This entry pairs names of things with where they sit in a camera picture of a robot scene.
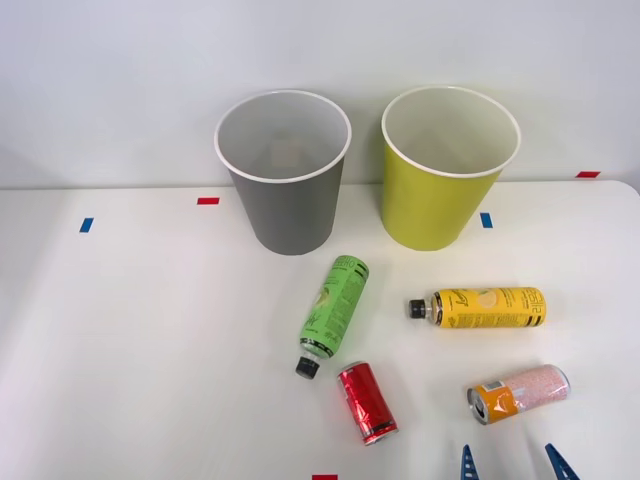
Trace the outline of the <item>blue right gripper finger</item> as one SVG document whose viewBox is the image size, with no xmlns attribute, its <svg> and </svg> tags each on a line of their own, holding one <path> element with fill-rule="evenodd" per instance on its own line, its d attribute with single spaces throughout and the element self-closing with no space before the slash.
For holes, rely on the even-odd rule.
<svg viewBox="0 0 640 480">
<path fill-rule="evenodd" d="M 474 463 L 472 452 L 469 445 L 465 445 L 462 449 L 461 467 L 460 467 L 460 479 L 461 480 L 478 480 L 478 472 Z"/>
<path fill-rule="evenodd" d="M 579 480 L 576 472 L 551 443 L 545 445 L 545 451 L 557 480 Z"/>
</svg>

